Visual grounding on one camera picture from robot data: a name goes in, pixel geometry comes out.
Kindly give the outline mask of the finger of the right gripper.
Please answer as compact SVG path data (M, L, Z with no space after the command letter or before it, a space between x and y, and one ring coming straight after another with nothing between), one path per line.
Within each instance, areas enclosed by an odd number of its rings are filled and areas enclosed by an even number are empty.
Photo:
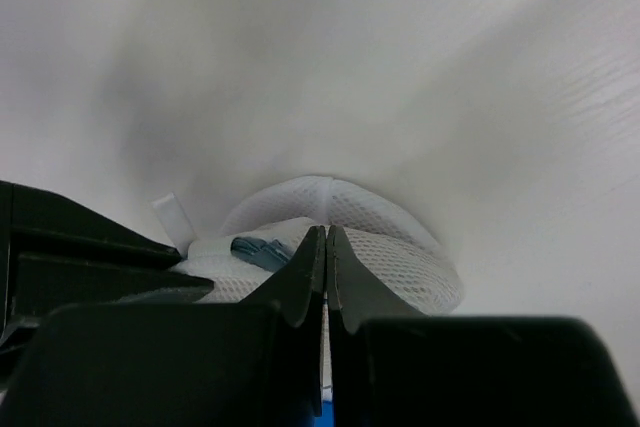
M211 280L174 271L178 251L52 192L1 184L1 344L25 345L75 304L193 302Z

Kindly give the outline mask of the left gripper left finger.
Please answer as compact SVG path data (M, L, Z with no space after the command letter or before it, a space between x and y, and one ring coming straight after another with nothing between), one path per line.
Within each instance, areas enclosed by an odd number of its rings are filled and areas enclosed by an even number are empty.
M238 303L66 307L37 331L5 426L310 426L322 411L326 233Z

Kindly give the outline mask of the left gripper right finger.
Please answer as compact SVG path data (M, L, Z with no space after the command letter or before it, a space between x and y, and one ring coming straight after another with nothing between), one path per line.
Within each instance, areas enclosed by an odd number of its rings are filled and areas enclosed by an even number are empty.
M635 426L604 343L566 317L428 316L330 229L326 289L338 426Z

